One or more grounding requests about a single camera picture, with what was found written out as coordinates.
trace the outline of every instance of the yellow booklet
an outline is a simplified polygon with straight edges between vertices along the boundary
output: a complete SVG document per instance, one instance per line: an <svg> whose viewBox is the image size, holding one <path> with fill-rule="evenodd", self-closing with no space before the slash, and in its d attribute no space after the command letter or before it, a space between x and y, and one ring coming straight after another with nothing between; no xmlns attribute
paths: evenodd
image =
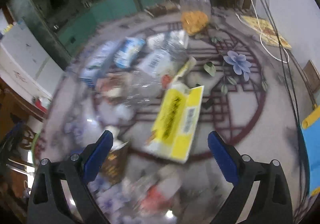
<svg viewBox="0 0 320 224"><path fill-rule="evenodd" d="M258 26L258 21L255 17L250 17L250 16L241 16L241 17L250 25L250 27L254 28L254 30L256 30L260 35L260 28ZM264 19L259 19L259 24L263 32L261 39L267 45L279 46L278 37L276 36L276 33L273 30L272 25ZM280 34L279 34L279 39L284 48L291 48L290 44Z"/></svg>
<svg viewBox="0 0 320 224"><path fill-rule="evenodd" d="M199 119L203 86L189 89L176 82L167 90L152 135L144 149L156 156L185 163Z"/></svg>

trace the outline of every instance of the blue gripper pad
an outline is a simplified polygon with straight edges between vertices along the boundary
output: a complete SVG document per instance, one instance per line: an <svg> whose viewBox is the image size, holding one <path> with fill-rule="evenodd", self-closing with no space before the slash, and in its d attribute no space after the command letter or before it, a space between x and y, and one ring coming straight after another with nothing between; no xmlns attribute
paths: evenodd
<svg viewBox="0 0 320 224"><path fill-rule="evenodd" d="M208 135L208 147L226 181L236 186L239 181L237 165L229 153L232 152L233 155L240 156L237 150L233 146L226 145L215 131Z"/></svg>
<svg viewBox="0 0 320 224"><path fill-rule="evenodd" d="M112 133L105 130L98 141L95 144L90 144L89 146L91 145L95 146L95 148L83 165L82 180L86 184L95 180L100 171L100 167L109 154L113 145Z"/></svg>

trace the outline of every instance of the table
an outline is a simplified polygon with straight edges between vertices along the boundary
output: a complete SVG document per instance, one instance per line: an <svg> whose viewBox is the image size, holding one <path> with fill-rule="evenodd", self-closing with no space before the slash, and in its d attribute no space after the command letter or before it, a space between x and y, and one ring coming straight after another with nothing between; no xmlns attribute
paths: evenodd
<svg viewBox="0 0 320 224"><path fill-rule="evenodd" d="M218 131L228 143L235 145L240 154L248 154L255 161L269 163L273 159L279 160L295 210L299 203L297 136L281 63L265 53L260 43L254 40L256 33L240 23L234 10L213 8L213 14L212 21L216 28L210 29L209 35L223 41L214 43L209 37L191 38L187 50L196 58L197 65L188 74L186 83L190 87L197 83L204 85L203 103L211 98L213 106L208 110L201 109L189 160L178 165L183 175L182 191L185 195L178 221L209 223L232 189L207 147L207 136L212 130ZM102 104L96 102L94 91L78 80L86 58L95 47L106 40L125 36L146 38L159 32L178 30L181 29L179 20L180 14L155 19L137 14L101 25L60 82L37 142L37 161L42 158L62 160L95 142L105 126L110 125L112 116ZM268 49L273 55L280 56L278 48L268 46ZM228 94L223 96L220 91L223 61L219 54L226 55L228 50L245 54L253 66L250 80L245 82L240 76L236 79L239 84L228 85ZM217 68L213 78L202 73L202 67L208 60L214 61ZM301 68L294 63L293 57L290 63L302 120L312 111L312 101L300 74ZM261 85L264 79L268 85L266 90ZM118 125L120 139L129 140L131 144L126 167L126 176L131 180L138 180L142 172L153 173L168 163L141 150L150 136L160 103L161 99L152 100L151 105L140 109L130 122ZM256 191L257 188L258 183L255 183L252 190ZM239 220L246 219L254 196L255 193L249 196Z"/></svg>

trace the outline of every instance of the screw head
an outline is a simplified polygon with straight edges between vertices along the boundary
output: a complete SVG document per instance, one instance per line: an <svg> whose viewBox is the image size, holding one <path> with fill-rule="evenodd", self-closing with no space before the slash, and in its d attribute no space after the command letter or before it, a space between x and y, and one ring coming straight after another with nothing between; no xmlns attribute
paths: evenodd
<svg viewBox="0 0 320 224"><path fill-rule="evenodd" d="M42 165L46 165L48 162L49 162L49 160L47 158L44 158L41 160Z"/></svg>
<svg viewBox="0 0 320 224"><path fill-rule="evenodd" d="M244 160L245 162L248 162L248 161L251 160L251 157L248 156L248 155L243 155L243 156L242 156L242 160Z"/></svg>
<svg viewBox="0 0 320 224"><path fill-rule="evenodd" d="M76 161L79 159L79 155L78 154L73 154L71 157L71 161Z"/></svg>
<svg viewBox="0 0 320 224"><path fill-rule="evenodd" d="M279 166L280 162L278 160L272 160L273 165L275 166Z"/></svg>

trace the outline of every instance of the orange snack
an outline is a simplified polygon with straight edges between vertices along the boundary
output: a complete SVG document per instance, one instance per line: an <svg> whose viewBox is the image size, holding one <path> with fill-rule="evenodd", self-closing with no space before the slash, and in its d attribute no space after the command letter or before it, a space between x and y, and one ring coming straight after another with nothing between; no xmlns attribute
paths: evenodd
<svg viewBox="0 0 320 224"><path fill-rule="evenodd" d="M181 16L182 27L191 36L203 29L208 21L208 16L201 11L183 12Z"/></svg>

